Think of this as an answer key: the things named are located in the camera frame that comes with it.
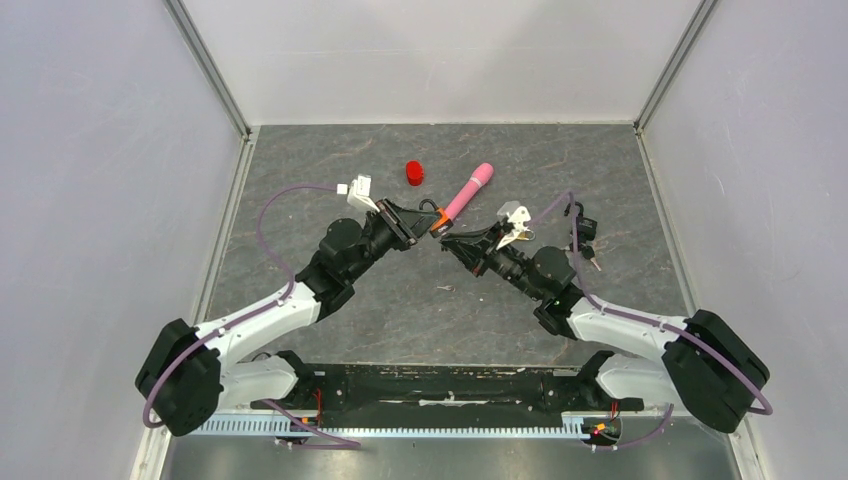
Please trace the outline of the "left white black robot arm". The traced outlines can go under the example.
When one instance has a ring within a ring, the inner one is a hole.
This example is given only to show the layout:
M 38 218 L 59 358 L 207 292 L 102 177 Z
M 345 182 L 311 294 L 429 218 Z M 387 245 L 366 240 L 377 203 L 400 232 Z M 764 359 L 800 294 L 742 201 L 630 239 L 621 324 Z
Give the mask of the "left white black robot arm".
M 429 199 L 416 209 L 379 200 L 362 222 L 333 221 L 309 263 L 281 290 L 217 320 L 190 326 L 178 318 L 164 325 L 134 381 L 145 399 L 143 424 L 183 436 L 221 408 L 264 400 L 307 405 L 314 383 L 297 358 L 274 354 L 247 363 L 245 357 L 338 311 L 377 261 L 410 249 L 441 219 Z

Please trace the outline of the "black-head key set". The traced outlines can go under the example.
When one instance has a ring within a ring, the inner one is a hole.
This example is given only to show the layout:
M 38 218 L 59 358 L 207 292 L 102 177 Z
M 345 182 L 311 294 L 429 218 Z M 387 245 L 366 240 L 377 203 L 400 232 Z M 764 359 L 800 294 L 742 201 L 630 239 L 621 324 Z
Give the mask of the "black-head key set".
M 579 253 L 584 260 L 589 261 L 597 271 L 602 270 L 597 261 L 595 250 L 589 242 L 578 241 L 575 245 L 570 245 L 569 248 L 572 252 Z

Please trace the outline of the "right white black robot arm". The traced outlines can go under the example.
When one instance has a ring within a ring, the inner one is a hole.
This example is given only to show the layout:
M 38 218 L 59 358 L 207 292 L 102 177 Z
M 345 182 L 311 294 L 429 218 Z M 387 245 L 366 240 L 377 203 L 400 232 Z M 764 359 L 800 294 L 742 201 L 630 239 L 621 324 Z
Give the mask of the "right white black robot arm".
M 703 309 L 664 316 L 604 302 L 578 287 L 564 249 L 543 246 L 529 256 L 507 243 L 506 230 L 501 222 L 447 234 L 440 245 L 473 275 L 493 272 L 536 301 L 534 315 L 549 333 L 610 346 L 577 382 L 585 405 L 667 404 L 723 433 L 748 414 L 772 414 L 763 394 L 768 368 L 720 316 Z

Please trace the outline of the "black Kaijing padlock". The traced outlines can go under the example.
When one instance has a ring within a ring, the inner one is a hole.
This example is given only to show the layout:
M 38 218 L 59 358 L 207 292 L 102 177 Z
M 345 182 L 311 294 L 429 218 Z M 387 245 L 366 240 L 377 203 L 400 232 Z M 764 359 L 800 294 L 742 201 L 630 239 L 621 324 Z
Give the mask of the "black Kaijing padlock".
M 575 202 L 573 207 L 577 210 L 576 226 L 571 227 L 570 234 L 576 239 L 578 244 L 586 244 L 594 241 L 597 235 L 598 222 L 584 214 L 584 205 L 581 202 Z M 573 207 L 571 205 L 566 206 L 564 210 L 565 217 L 571 218 Z

